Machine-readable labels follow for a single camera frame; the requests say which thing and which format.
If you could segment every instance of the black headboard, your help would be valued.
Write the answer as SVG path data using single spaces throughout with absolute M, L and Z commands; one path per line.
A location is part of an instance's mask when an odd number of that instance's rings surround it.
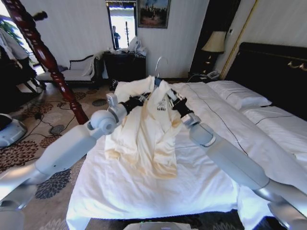
M 307 48 L 244 42 L 225 80 L 307 120 Z

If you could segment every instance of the wooden bedpost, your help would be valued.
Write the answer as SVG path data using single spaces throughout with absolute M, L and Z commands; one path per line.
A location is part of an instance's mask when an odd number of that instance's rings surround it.
M 61 94 L 67 101 L 69 101 L 71 110 L 76 115 L 78 123 L 84 124 L 86 121 L 88 121 L 88 118 L 80 103 L 77 102 L 73 91 L 66 84 L 63 74 L 58 69 L 58 64 L 54 56 L 51 54 L 47 46 L 42 42 L 41 36 L 36 29 L 34 18 L 25 10 L 24 6 L 19 0 L 2 1 L 10 13 L 12 20 L 17 24 L 24 36 L 29 39 L 38 60 L 48 69 Z M 43 15 L 41 18 L 38 18 L 38 20 L 46 17 L 47 14 L 45 13 L 45 15 Z

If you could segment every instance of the picture frame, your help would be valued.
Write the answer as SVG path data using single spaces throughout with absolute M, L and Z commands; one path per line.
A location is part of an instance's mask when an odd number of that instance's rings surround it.
M 167 29 L 171 0 L 138 0 L 138 27 Z

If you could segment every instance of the white garment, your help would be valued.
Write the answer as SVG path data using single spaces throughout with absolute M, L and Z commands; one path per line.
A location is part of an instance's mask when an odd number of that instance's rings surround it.
M 28 57 L 25 50 L 7 32 L 0 28 L 0 46 L 11 60 L 22 60 Z
M 182 124 L 180 115 L 169 105 L 165 81 L 154 90 L 154 77 L 122 83 L 115 90 L 119 102 L 144 92 L 152 92 L 142 107 L 134 108 L 115 131 L 106 137 L 109 159 L 122 157 L 141 173 L 157 178 L 177 176 L 175 136 Z
M 91 77 L 94 76 L 95 74 L 95 66 L 94 66 L 94 61 L 100 60 L 103 57 L 103 53 L 104 51 L 100 51 L 96 54 L 94 54 L 91 58 L 87 59 L 86 61 L 84 61 L 86 64 L 84 65 L 84 71 L 82 73 L 82 76 L 88 76 L 90 75 Z

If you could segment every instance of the white wall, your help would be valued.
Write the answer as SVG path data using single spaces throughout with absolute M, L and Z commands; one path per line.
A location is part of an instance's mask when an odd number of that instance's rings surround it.
M 167 29 L 138 28 L 148 48 L 147 72 L 154 74 L 160 56 L 161 77 L 187 77 L 209 0 L 172 0 Z M 46 11 L 37 22 L 42 40 L 59 64 L 113 47 L 104 0 L 22 0 L 32 15 Z
M 306 20 L 306 0 L 258 0 L 257 7 L 239 40 L 239 44 L 254 42 L 307 47 Z M 235 59 L 237 50 L 238 47 L 227 65 L 224 75 Z
M 138 28 L 142 45 L 148 48 L 147 70 L 154 75 L 159 64 L 161 78 L 186 78 L 191 67 L 209 0 L 172 0 L 167 29 Z
M 219 55 L 215 63 L 214 68 L 217 71 L 222 72 L 223 67 L 228 59 L 228 56 L 230 55 L 231 50 L 239 37 L 243 25 L 248 18 L 249 12 L 252 9 L 255 1 L 256 0 L 243 0 L 240 2 L 238 10 L 229 28 L 229 30 L 232 30 L 232 33 L 227 34 L 225 38 L 225 52 L 222 55 Z
M 58 64 L 113 47 L 108 14 L 103 0 L 22 0 L 31 14 L 46 11 L 36 22 L 43 42 Z

